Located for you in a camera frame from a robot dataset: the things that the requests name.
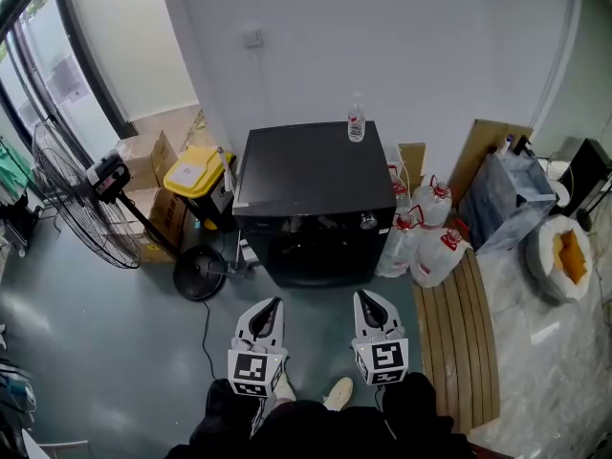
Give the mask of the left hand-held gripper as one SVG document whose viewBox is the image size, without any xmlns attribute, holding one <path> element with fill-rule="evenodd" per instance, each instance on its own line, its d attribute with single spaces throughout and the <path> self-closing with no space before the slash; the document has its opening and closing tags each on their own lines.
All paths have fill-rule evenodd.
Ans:
<svg viewBox="0 0 612 459">
<path fill-rule="evenodd" d="M 285 306 L 271 297 L 251 306 L 239 319 L 228 351 L 228 380 L 235 394 L 270 398 L 285 369 L 288 352 L 282 345 Z M 271 345 L 251 343 L 270 341 Z"/>
</svg>

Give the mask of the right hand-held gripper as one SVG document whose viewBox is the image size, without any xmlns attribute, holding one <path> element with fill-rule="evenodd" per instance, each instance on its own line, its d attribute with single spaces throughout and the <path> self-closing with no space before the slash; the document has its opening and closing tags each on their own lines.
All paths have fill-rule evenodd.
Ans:
<svg viewBox="0 0 612 459">
<path fill-rule="evenodd" d="M 401 382 L 408 370 L 408 339 L 397 308 L 368 290 L 354 293 L 353 307 L 356 337 L 352 347 L 364 381 L 370 386 Z"/>
</svg>

